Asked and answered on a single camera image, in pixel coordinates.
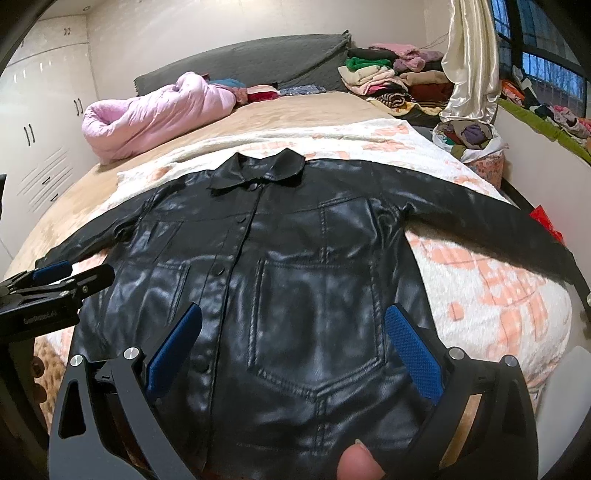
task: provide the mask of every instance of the wardrobe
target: wardrobe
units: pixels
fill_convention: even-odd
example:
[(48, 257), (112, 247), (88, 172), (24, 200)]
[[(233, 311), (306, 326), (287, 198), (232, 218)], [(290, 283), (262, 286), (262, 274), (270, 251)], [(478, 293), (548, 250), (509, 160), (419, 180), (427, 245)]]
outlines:
[(98, 159), (81, 126), (97, 100), (86, 17), (38, 22), (0, 76), (0, 220), (4, 274), (42, 215)]

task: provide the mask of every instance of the brown fuzzy fabric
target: brown fuzzy fabric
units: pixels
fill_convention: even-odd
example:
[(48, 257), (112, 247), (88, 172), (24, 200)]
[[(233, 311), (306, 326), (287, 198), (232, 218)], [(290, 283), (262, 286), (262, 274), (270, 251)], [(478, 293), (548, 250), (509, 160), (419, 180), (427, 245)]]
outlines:
[(35, 379), (47, 392), (47, 401), (40, 404), (41, 411), (47, 423), (47, 431), (51, 430), (51, 421), (56, 407), (57, 393), (60, 391), (61, 381), (64, 378), (66, 366), (61, 361), (53, 347), (43, 337), (35, 340), (33, 355), (39, 357), (45, 365), (45, 373), (41, 378)]

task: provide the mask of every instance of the white and orange patterned blanket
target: white and orange patterned blanket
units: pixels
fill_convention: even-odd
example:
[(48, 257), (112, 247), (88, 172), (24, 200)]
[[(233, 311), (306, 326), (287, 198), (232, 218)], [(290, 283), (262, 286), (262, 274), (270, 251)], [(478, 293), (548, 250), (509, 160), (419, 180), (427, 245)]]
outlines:
[[(178, 148), (120, 172), (116, 192), (87, 221), (186, 173), (216, 168), (234, 152), (263, 158), (284, 148), (305, 155), (307, 160), (354, 158), (411, 168), (505, 201), (492, 185), (427, 141), (405, 121), (389, 118), (335, 127), (250, 132)], [(507, 353), (515, 355), (530, 391), (535, 394), (566, 348), (571, 322), (566, 289), (426, 225), (410, 224), (406, 235), (443, 343), (462, 347), (472, 358), (498, 361)], [(102, 262), (105, 255), (95, 255), (77, 265), (76, 270)], [(64, 361), (71, 339), (71, 329), (48, 336)]]

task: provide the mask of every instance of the curtain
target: curtain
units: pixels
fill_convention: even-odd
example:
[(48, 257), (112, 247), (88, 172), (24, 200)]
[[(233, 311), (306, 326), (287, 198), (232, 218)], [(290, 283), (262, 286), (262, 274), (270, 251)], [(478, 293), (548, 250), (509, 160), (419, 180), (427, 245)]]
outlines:
[(452, 0), (443, 71), (456, 84), (441, 120), (492, 122), (501, 93), (499, 51), (488, 0)]

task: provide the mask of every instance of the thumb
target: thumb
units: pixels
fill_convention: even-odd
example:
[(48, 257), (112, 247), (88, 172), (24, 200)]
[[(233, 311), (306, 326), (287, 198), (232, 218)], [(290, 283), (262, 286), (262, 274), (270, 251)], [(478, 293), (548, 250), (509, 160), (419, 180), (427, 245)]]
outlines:
[(337, 480), (380, 480), (385, 475), (368, 448), (356, 440), (340, 457)]

